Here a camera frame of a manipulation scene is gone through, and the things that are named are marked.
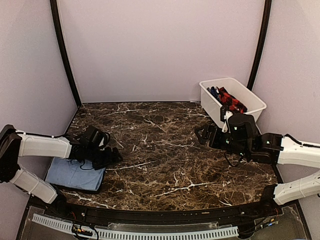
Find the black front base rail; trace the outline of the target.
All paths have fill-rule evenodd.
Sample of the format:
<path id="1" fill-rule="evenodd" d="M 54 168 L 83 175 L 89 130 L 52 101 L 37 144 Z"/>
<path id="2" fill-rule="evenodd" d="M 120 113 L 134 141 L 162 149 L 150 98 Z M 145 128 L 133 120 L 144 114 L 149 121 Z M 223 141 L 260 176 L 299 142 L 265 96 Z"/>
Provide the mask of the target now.
<path id="1" fill-rule="evenodd" d="M 238 237 L 222 240 L 309 240 L 311 233 L 297 201 L 276 206 L 254 202 L 238 206 L 184 211 L 116 210 L 69 204 L 62 214 L 31 198 L 18 229 L 19 240 L 84 240 L 32 222 L 34 214 L 71 221 L 73 224 L 107 227 L 111 223 L 130 225 L 195 225 L 213 223 L 216 227 L 238 227 Z"/>

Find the black left corner post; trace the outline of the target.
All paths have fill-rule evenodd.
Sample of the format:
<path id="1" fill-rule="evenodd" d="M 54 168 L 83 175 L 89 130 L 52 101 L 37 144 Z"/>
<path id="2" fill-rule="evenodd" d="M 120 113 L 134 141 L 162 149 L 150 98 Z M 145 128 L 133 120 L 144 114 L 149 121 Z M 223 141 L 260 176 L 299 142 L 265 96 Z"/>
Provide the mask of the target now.
<path id="1" fill-rule="evenodd" d="M 58 43 L 62 64 L 64 67 L 64 71 L 67 77 L 67 81 L 68 81 L 73 99 L 75 101 L 77 108 L 79 108 L 82 106 L 82 101 L 76 86 L 76 82 L 73 76 L 72 68 L 71 68 L 68 53 L 67 53 L 66 44 L 64 41 L 62 24 L 61 24 L 60 15 L 59 15 L 59 9 L 58 9 L 58 1 L 50 0 L 49 3 L 50 3 L 54 31 L 55 31 L 55 35 Z"/>

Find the blue black plaid shirt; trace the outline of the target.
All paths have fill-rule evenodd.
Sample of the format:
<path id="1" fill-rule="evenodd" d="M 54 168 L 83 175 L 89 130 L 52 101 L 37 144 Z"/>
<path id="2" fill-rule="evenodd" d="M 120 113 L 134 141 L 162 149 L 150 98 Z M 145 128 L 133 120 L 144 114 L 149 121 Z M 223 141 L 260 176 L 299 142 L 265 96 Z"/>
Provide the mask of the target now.
<path id="1" fill-rule="evenodd" d="M 218 101 L 220 102 L 220 95 L 219 95 L 219 91 L 214 87 L 208 87 L 207 91 Z"/>

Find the black corner post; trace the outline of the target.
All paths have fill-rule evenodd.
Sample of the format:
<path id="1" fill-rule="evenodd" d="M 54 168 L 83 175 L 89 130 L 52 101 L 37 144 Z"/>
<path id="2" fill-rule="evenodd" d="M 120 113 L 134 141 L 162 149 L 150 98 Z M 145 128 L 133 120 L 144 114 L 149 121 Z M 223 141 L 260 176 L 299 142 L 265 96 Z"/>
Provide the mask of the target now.
<path id="1" fill-rule="evenodd" d="M 64 41 L 62 24 L 61 24 L 60 15 L 59 15 L 59 9 L 58 9 L 58 1 L 50 0 L 49 3 L 50 3 L 54 31 L 55 31 L 55 35 L 58 43 L 62 64 L 64 67 L 64 71 L 67 77 L 67 81 L 68 81 L 73 99 L 75 101 L 77 108 L 79 108 L 82 106 L 82 101 L 76 86 L 76 82 L 73 76 L 72 68 L 71 68 L 68 53 L 67 53 L 66 44 Z"/>
<path id="2" fill-rule="evenodd" d="M 265 46 L 269 20 L 271 15 L 271 7 L 272 7 L 272 0 L 265 0 L 257 47 L 254 55 L 250 76 L 246 86 L 250 91 L 252 91 L 254 88 L 256 77 L 258 74 L 258 69 L 259 69 L 261 58 L 263 55 L 263 50 Z"/>

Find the black right corner post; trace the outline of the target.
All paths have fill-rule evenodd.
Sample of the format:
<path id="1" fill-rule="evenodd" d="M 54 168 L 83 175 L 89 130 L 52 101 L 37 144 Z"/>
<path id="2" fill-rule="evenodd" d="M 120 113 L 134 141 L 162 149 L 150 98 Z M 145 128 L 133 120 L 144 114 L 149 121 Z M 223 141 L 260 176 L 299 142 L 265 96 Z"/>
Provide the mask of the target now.
<path id="1" fill-rule="evenodd" d="M 252 91 L 254 88 L 256 77 L 258 74 L 258 69 L 259 69 L 261 58 L 263 55 L 263 50 L 265 46 L 269 20 L 271 15 L 271 7 L 272 7 L 272 0 L 265 0 L 257 47 L 254 55 L 250 76 L 246 86 L 250 91 Z"/>

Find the red black plaid shirt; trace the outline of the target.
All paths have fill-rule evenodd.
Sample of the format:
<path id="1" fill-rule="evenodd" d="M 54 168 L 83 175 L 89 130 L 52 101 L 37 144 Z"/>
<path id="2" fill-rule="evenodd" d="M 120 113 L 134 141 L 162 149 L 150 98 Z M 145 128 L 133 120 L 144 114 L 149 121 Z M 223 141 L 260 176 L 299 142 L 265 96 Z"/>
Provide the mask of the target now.
<path id="1" fill-rule="evenodd" d="M 217 90 L 219 91 L 221 105 L 227 107 L 230 112 L 244 114 L 248 111 L 247 107 L 233 95 L 228 93 L 224 87 L 218 88 Z"/>

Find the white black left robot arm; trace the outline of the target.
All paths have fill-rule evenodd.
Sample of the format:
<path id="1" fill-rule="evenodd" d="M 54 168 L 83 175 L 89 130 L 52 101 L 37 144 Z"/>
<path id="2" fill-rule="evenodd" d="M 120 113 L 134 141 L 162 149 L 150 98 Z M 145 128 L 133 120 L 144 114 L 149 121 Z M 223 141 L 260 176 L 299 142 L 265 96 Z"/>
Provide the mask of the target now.
<path id="1" fill-rule="evenodd" d="M 94 170 L 120 162 L 123 157 L 117 147 L 109 147 L 111 136 L 92 125 L 84 133 L 70 135 L 45 135 L 28 133 L 7 124 L 0 131 L 0 181 L 10 183 L 27 194 L 51 205 L 60 218 L 71 213 L 65 197 L 51 183 L 23 166 L 22 160 L 32 159 L 75 160 L 91 162 Z"/>

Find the light blue long sleeve shirt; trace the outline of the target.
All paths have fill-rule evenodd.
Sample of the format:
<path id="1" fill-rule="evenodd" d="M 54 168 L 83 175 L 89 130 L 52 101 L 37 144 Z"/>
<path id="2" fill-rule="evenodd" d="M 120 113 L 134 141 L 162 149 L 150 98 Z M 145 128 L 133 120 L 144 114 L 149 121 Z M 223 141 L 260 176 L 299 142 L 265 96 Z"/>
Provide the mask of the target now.
<path id="1" fill-rule="evenodd" d="M 45 181 L 69 189 L 96 192 L 100 188 L 105 169 L 95 170 L 92 162 L 79 162 L 55 157 L 47 171 Z"/>

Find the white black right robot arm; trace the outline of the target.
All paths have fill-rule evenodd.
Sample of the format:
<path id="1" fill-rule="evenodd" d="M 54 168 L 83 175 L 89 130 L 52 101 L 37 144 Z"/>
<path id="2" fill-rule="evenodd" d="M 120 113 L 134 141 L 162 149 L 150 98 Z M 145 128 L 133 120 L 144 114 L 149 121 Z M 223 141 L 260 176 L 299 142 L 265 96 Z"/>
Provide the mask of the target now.
<path id="1" fill-rule="evenodd" d="M 289 134 L 260 134 L 257 127 L 232 126 L 225 131 L 216 125 L 203 125 L 195 129 L 200 144 L 208 144 L 225 154 L 235 154 L 241 160 L 271 166 L 299 165 L 320 167 L 320 146 L 315 143 L 300 142 Z M 263 189 L 260 202 L 255 205 L 255 213 L 266 217 L 288 202 L 318 195 L 320 193 L 320 173 L 287 182 L 268 185 Z"/>

